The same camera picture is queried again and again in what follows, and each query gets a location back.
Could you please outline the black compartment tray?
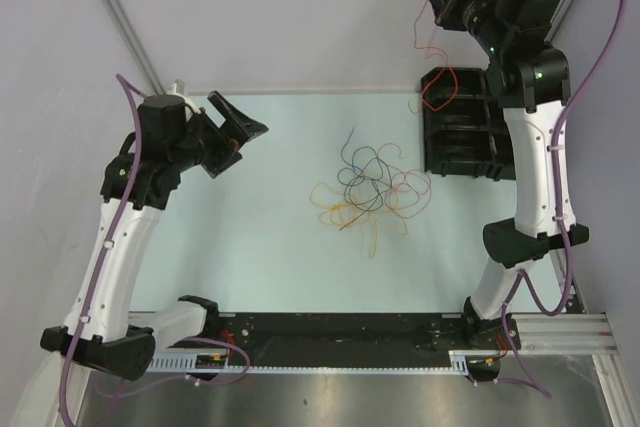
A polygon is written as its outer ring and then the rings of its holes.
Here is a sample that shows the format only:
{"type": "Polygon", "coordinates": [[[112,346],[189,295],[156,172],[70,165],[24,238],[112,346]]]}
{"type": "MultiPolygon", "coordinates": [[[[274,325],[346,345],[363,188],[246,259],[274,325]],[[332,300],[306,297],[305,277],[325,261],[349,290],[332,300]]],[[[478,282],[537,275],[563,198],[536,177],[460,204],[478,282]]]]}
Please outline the black compartment tray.
{"type": "Polygon", "coordinates": [[[431,69],[420,80],[424,170],[436,175],[515,179],[503,110],[480,68],[431,69]]]}

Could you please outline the aluminium frame rail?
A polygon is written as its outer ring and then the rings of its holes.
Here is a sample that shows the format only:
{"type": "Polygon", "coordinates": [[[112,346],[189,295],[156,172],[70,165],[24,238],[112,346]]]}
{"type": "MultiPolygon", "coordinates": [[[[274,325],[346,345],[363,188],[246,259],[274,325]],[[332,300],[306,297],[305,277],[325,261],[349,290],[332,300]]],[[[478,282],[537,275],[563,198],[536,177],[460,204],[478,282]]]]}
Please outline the aluminium frame rail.
{"type": "Polygon", "coordinates": [[[217,330],[229,333],[235,344],[252,350],[280,339],[371,341],[381,345],[409,341],[431,351],[496,351],[515,345],[530,354],[609,354],[617,351],[607,318],[602,314],[515,314],[504,330],[492,321],[481,333],[468,334],[460,315],[436,313],[223,314],[217,330]]]}

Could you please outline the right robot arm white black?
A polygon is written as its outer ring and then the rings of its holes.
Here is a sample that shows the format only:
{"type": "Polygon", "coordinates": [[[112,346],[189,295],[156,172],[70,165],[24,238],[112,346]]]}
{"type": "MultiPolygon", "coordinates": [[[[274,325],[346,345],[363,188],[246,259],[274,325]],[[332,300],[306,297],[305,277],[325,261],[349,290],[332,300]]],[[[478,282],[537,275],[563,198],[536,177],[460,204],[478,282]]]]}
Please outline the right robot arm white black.
{"type": "Polygon", "coordinates": [[[429,0],[438,26],[469,33],[489,58],[488,87],[503,111],[517,188],[512,218],[488,224],[488,263],[465,301],[461,335],[473,348],[507,339],[501,321],[522,274],[589,238],[568,193],[564,127],[569,63],[547,39],[560,0],[429,0]]]}

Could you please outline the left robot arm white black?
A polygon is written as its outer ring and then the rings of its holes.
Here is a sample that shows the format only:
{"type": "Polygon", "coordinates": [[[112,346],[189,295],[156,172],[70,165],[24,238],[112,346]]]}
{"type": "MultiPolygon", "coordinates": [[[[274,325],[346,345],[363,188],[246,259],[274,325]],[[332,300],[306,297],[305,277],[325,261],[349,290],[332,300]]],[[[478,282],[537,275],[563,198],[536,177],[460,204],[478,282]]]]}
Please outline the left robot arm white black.
{"type": "Polygon", "coordinates": [[[144,254],[182,174],[201,167],[211,178],[218,177],[241,160],[245,144],[269,130],[219,92],[207,99],[223,116],[221,125],[177,93],[148,96],[134,108],[134,131],[105,169],[89,269],[63,325],[44,330],[44,350],[70,356],[74,365],[135,381],[156,351],[187,338],[202,347],[219,339],[217,303],[195,295],[179,297],[145,325],[129,321],[144,254]]]}

